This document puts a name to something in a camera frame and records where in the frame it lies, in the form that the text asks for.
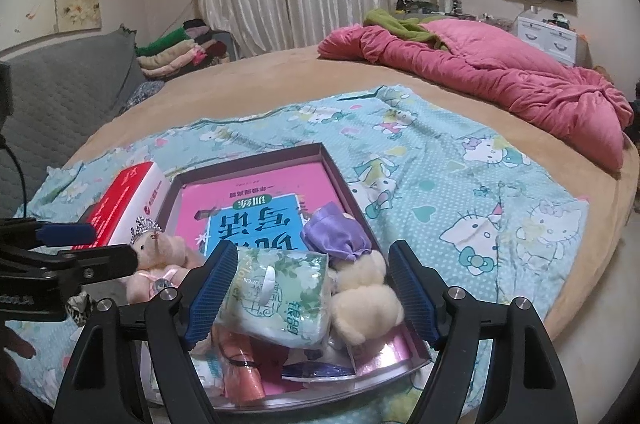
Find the crown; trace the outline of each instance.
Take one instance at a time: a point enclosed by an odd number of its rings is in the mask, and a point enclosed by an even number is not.
[[[162,230],[162,228],[151,218],[145,218],[144,216],[137,217],[135,229],[131,227],[131,241],[129,245],[135,244],[136,240],[149,230]]]

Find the white drawer cabinet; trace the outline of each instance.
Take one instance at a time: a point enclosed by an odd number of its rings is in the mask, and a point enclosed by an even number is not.
[[[569,67],[583,66],[586,62],[587,43],[571,30],[518,18],[518,38]]]

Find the finger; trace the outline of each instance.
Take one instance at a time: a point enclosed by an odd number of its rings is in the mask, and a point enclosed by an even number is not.
[[[4,350],[0,352],[0,374],[4,375],[14,386],[20,384],[20,368]]]
[[[36,355],[36,349],[10,328],[0,328],[0,335],[4,338],[0,340],[0,344],[4,344],[7,350],[11,350],[25,359],[31,359]]]

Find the gray headboard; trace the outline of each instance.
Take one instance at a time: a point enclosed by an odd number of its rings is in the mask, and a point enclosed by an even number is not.
[[[145,81],[134,53],[135,33],[118,29],[28,52],[11,68],[14,114],[2,129],[24,171],[30,199]],[[22,203],[20,180],[0,152],[0,217]]]

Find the stack of blankets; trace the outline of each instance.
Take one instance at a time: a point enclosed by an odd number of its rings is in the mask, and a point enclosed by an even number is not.
[[[201,19],[186,21],[180,28],[146,47],[136,47],[138,63],[150,81],[169,81],[189,72],[229,61],[226,45]]]

